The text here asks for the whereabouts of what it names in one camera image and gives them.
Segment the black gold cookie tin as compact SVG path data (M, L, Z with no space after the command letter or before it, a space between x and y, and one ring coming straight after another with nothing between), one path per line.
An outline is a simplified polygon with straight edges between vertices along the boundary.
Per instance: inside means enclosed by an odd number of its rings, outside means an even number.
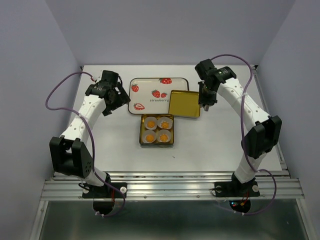
M147 118L147 117L155 117L157 118L157 120L160 118L160 117L169 117L173 120L173 125L172 125L172 128L169 130L171 131L171 134L172 134L172 140L169 142L169 143L160 143L158 142L157 140L157 133L159 130L162 130L161 128L159 128L157 126L157 128L155 130L153 130L155 133L156 133L156 140L155 142L153 143L149 143L149 144L146 144L146 143L143 143L142 142L142 135L143 133L147 130L144 126L144 120ZM175 134L174 134L174 116L171 115L171 114L143 114L140 118L140 129L139 129L139 144L142 148L172 148L174 146L174 142L175 142Z

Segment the gold tin lid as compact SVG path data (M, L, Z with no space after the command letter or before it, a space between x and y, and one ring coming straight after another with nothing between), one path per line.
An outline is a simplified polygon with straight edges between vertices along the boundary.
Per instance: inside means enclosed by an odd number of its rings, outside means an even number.
M199 93L197 91L172 90L168 113L176 117L199 118L201 115Z

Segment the orange swirl cookie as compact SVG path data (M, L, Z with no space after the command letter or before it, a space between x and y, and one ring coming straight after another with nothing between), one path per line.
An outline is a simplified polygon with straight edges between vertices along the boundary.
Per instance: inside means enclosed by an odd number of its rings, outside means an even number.
M161 123L161 127L162 127L163 129L168 129L169 126L170 126L170 124L169 124L167 121L163 121L163 122Z

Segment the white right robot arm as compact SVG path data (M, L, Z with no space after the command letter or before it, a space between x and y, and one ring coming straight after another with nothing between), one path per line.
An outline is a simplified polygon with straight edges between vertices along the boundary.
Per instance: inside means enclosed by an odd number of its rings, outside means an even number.
M198 104L208 111L217 96L224 98L240 117L243 157L230 182L231 192L242 195L248 190L267 153L277 145L282 120L264 111L247 93L235 72L228 66L216 68L211 59L195 66L200 82Z

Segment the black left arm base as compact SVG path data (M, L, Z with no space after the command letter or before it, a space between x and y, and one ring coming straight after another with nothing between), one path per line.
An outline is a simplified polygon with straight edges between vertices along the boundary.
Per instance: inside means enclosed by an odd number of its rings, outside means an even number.
M111 199L111 198L123 198L127 197L127 193L120 192L121 188L127 188L126 182L112 182L111 186L116 188L110 188L103 183L103 186L93 186L87 183L79 183L78 186L82 189L82 198L84 199Z

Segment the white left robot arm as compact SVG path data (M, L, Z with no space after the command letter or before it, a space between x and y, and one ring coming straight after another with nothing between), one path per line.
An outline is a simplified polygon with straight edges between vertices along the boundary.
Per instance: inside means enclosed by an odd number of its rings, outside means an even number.
M86 143L94 141L92 130L99 116L127 105L130 97L116 72L103 70L99 80L89 77L93 83L85 91L80 109L69 109L75 116L59 137L51 138L49 149L55 172L78 177L106 197L111 193L110 176L95 167L95 151L89 151Z

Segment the steel tongs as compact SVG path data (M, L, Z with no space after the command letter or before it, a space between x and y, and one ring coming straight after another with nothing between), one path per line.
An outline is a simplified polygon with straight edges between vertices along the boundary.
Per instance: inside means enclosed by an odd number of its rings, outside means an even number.
M210 105L204 104L202 107L203 107L203 110L204 110L205 112L208 112L208 111L209 111L209 108L210 108Z

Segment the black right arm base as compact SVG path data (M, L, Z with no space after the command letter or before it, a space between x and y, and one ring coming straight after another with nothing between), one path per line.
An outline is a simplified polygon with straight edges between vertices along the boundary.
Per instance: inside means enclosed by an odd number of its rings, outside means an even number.
M236 178L231 181L218 181L214 183L212 189L214 195L218 198L236 198L236 197L259 197L260 189L256 179L246 183L240 183Z

